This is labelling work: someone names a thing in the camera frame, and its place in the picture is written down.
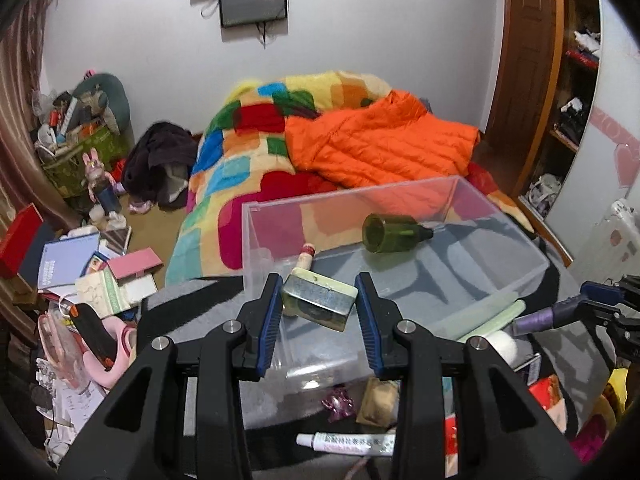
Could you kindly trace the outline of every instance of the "clear plastic box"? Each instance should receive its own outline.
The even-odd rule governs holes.
[[[408,214],[434,229],[406,253],[373,254],[362,245],[370,213]],[[267,275],[283,279],[306,242],[312,271],[353,285],[371,273],[381,297],[435,335],[458,339],[527,292],[548,260],[495,205],[460,177],[401,182],[242,206],[242,275],[247,299]],[[353,308],[344,332],[284,317],[266,379],[283,394],[371,374]]]

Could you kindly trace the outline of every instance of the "white wall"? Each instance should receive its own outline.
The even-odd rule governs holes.
[[[600,0],[600,9],[602,50],[590,120],[545,219],[574,256],[613,201],[629,193],[640,207],[640,184],[629,186],[640,166],[640,51],[609,0]]]
[[[289,2],[288,23],[274,27],[284,34],[263,50],[255,27],[221,31],[217,12],[201,17],[207,0],[57,0],[46,79],[61,91],[89,68],[115,74],[136,138],[158,120],[204,129],[244,78],[325,70],[376,74],[429,98],[440,117],[486,125],[504,0]]]

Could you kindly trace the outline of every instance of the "wooden door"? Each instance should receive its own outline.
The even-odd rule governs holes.
[[[486,140],[520,166],[540,121],[555,24],[556,0],[505,0],[500,68]]]

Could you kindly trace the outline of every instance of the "television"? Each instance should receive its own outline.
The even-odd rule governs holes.
[[[220,24],[235,27],[287,19],[287,0],[219,0]]]

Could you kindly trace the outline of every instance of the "green bag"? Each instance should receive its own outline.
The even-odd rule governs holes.
[[[111,171],[112,162],[127,155],[127,141],[123,135],[114,135],[107,126],[100,127],[92,136],[80,142],[69,152],[43,166],[45,174],[62,198],[82,195],[87,189],[84,176],[82,154],[91,148],[98,152],[107,171]]]

